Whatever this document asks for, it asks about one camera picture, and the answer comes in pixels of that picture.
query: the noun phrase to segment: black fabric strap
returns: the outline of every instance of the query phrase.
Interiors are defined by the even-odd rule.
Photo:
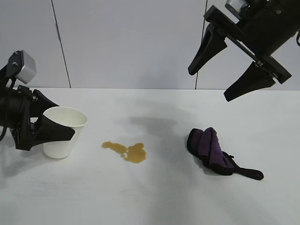
[[[264,178],[264,175],[261,171],[241,168],[234,162],[233,156],[229,156],[226,152],[223,152],[223,154],[235,166],[235,168],[224,168],[224,169],[228,169],[232,173],[238,173],[240,175],[243,175],[245,177],[249,177],[249,178],[252,178],[252,179],[255,179],[255,180],[262,180]]]

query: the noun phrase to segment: cup rim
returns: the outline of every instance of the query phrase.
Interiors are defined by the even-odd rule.
[[[44,115],[45,117],[47,117],[47,116],[45,115],[45,113],[46,113],[47,111],[50,111],[50,110],[55,109],[55,108],[72,109],[72,110],[75,110],[75,111],[79,112],[81,115],[83,115],[83,116],[85,117],[85,123],[84,123],[84,124],[77,125],[77,126],[71,126],[72,128],[80,128],[80,127],[84,127],[84,126],[87,124],[87,122],[88,122],[88,117],[87,117],[83,112],[81,112],[81,111],[78,110],[78,109],[75,109],[75,108],[72,108],[72,107],[66,107],[66,106],[54,106],[54,107],[51,107],[51,108],[49,108],[49,109],[46,109],[46,110],[43,112],[43,115]]]

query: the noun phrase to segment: robotic arm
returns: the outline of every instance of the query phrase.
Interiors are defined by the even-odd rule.
[[[75,131],[46,118],[43,112],[58,106],[40,91],[19,85],[14,90],[16,79],[28,83],[36,74],[35,61],[24,50],[16,51],[8,64],[0,70],[0,126],[3,127],[0,141],[7,128],[10,129],[15,146],[30,150],[33,146],[54,141],[69,141]],[[35,123],[31,118],[38,118]]]
[[[281,84],[292,75],[272,54],[297,32],[300,46],[299,0],[227,0],[225,7],[239,19],[234,23],[215,6],[204,15],[209,25],[200,49],[188,68],[196,74],[211,58],[224,50],[229,38],[253,59],[246,72],[224,93],[231,101],[254,90]]]

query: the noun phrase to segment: gray wall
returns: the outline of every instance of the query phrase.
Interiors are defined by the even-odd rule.
[[[68,87],[50,0],[1,0],[0,67],[14,50],[26,50],[35,60],[36,87]]]
[[[197,84],[187,70],[206,3],[235,20],[225,0],[53,0],[59,40],[51,0],[3,0],[0,66],[25,49],[37,63],[35,87],[69,87],[66,62],[72,87],[226,89],[251,63],[230,41],[200,70]],[[272,89],[300,90],[299,55],[294,38],[275,52],[293,78]]]

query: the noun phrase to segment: metal screw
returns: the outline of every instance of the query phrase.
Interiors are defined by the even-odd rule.
[[[246,4],[246,5],[242,6],[241,9],[242,10],[248,10],[248,9],[250,9],[250,6],[248,4]]]
[[[272,73],[272,77],[278,79],[278,76],[275,73]]]
[[[255,62],[255,65],[256,65],[257,67],[262,67],[262,66],[263,66],[263,63],[260,62],[260,61],[257,61],[257,62]]]

